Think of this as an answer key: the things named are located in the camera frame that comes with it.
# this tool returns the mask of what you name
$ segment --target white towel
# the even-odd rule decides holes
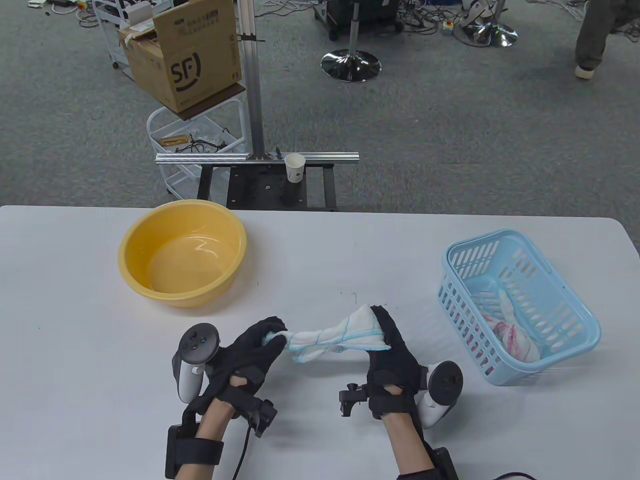
[[[285,349],[294,353],[299,364],[309,362],[327,351],[340,353],[347,349],[389,350],[378,320],[368,305],[363,305],[338,325],[314,332],[278,332],[268,334],[265,343],[276,335],[287,339]]]
[[[509,355],[516,360],[528,364],[537,362],[540,360],[540,350],[533,339],[518,324],[515,309],[507,296],[507,292],[499,290],[498,297],[500,299],[500,309],[502,310],[504,320],[500,321],[485,311],[482,311],[484,320],[489,328],[493,330],[495,336],[502,342],[502,345],[504,345]]]

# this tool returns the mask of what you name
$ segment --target yellow plastic basin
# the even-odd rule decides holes
[[[120,274],[142,296],[195,307],[223,294],[246,250],[237,216],[205,200],[179,200],[140,218],[118,251]]]

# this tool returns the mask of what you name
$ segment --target paper cup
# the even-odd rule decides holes
[[[284,165],[287,167],[287,180],[289,182],[299,183],[302,181],[306,161],[304,155],[300,154],[289,154],[284,157]]]

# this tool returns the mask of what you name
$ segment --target black glove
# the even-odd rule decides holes
[[[277,335],[266,345],[262,345],[262,341],[267,333],[286,329],[282,320],[269,317],[251,325],[228,347],[220,348],[207,363],[209,386],[203,396],[218,396],[228,386],[231,375],[246,378],[246,385],[238,388],[255,395],[264,383],[269,368],[287,344],[287,339],[281,335]]]
[[[385,343],[390,350],[369,352],[367,388],[369,409],[375,418],[390,412],[417,412],[413,397],[420,390],[424,369],[409,352],[396,323],[382,307],[371,307],[385,334]],[[385,385],[397,385],[403,392],[392,396]]]

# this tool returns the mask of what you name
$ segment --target gray pants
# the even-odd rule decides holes
[[[609,33],[640,17],[640,0],[591,0],[575,44],[575,61],[583,68],[596,68]]]

